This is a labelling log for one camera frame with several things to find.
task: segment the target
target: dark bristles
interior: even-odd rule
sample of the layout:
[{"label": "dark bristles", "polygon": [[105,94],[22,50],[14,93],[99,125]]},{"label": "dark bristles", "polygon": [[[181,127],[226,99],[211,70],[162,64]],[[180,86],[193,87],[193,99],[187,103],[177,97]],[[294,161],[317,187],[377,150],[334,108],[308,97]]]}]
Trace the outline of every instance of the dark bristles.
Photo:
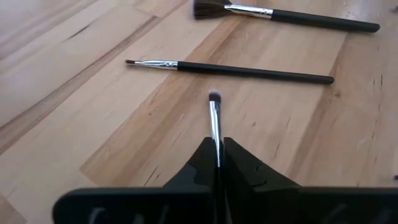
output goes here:
[{"label": "dark bristles", "polygon": [[209,101],[215,101],[221,103],[221,94],[218,90],[210,90]]},{"label": "dark bristles", "polygon": [[125,63],[130,63],[130,64],[134,64],[136,61],[135,60],[125,60]]},{"label": "dark bristles", "polygon": [[225,5],[231,4],[229,0],[192,0],[193,1],[193,17],[195,19],[209,19],[221,17],[230,14],[224,8]]}]

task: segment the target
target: wooden surface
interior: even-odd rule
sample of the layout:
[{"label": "wooden surface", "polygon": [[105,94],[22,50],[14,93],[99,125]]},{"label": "wooden surface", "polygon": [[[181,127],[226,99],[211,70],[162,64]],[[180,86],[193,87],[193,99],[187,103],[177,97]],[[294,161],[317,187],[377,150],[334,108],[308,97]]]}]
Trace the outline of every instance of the wooden surface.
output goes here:
[{"label": "wooden surface", "polygon": [[[378,22],[373,35],[241,16],[186,0],[0,0],[0,223],[51,223],[78,187],[161,186],[222,130],[302,185],[396,186],[393,0],[240,1]],[[329,87],[128,68],[125,59],[331,75]]]}]

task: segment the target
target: silver ferrule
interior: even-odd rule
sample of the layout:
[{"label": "silver ferrule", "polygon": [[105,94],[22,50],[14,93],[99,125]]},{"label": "silver ferrule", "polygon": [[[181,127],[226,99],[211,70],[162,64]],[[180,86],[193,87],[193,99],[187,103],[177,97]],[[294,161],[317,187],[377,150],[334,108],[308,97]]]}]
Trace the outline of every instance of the silver ferrule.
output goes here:
[{"label": "silver ferrule", "polygon": [[274,12],[274,10],[272,9],[266,9],[254,6],[245,6],[240,4],[228,4],[225,5],[224,8],[234,13],[244,14],[247,16],[256,16],[267,19],[270,19],[272,17],[272,13]]},{"label": "silver ferrule", "polygon": [[135,65],[152,67],[152,68],[161,68],[161,69],[171,69],[176,70],[178,66],[177,61],[169,61],[169,60],[145,60],[145,61],[135,61]]},{"label": "silver ferrule", "polygon": [[217,153],[217,167],[221,167],[221,121],[220,121],[220,103],[215,101],[210,102],[210,117],[211,117],[211,137],[216,143],[216,153]]}]

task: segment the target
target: makeup brush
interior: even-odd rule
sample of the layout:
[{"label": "makeup brush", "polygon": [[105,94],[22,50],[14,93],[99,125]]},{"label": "makeup brush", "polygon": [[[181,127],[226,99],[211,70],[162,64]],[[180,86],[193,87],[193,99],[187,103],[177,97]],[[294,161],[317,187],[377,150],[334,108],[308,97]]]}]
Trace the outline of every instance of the makeup brush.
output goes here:
[{"label": "makeup brush", "polygon": [[242,67],[212,65],[206,63],[195,63],[195,62],[178,62],[170,60],[145,60],[145,61],[126,60],[126,63],[128,65],[137,65],[137,66],[153,67],[161,69],[172,69],[184,72],[209,73],[215,75],[229,75],[235,77],[267,78],[273,80],[316,83],[324,85],[330,85],[335,81],[333,77],[323,76],[323,75],[278,72],[278,71],[261,70],[255,68],[242,68]]},{"label": "makeup brush", "polygon": [[210,90],[209,106],[211,118],[211,137],[216,145],[216,170],[215,170],[215,203],[217,223],[226,223],[226,200],[224,187],[224,145],[221,140],[221,94],[218,90]]},{"label": "makeup brush", "polygon": [[373,33],[380,29],[379,24],[370,22],[352,21],[349,19],[318,16],[301,12],[232,4],[228,0],[193,0],[193,16],[195,19],[220,17],[234,13],[267,18],[272,21],[289,22],[305,26],[315,26],[345,31]]}]

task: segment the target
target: black brush handle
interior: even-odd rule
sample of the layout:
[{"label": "black brush handle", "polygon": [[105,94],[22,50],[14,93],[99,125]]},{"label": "black brush handle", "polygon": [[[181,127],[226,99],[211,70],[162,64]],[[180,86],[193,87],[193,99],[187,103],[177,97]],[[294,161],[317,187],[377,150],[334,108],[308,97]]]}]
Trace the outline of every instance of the black brush handle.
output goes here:
[{"label": "black brush handle", "polygon": [[306,26],[323,27],[329,29],[338,29],[346,31],[359,32],[377,32],[380,29],[379,24],[370,22],[352,21],[349,19],[340,19],[328,16],[317,16],[301,12],[291,12],[274,9],[272,12],[272,21],[289,22]]},{"label": "black brush handle", "polygon": [[220,140],[220,167],[215,167],[216,223],[226,224],[226,195],[224,184],[224,144]]},{"label": "black brush handle", "polygon": [[272,80],[285,80],[304,83],[316,83],[330,85],[335,79],[323,75],[310,75],[292,72],[278,72],[270,70],[262,70],[255,68],[241,68],[225,65],[212,65],[205,63],[194,62],[178,62],[177,69],[185,72],[197,72],[217,75],[229,75],[233,77],[253,77],[253,78],[266,78]]}]

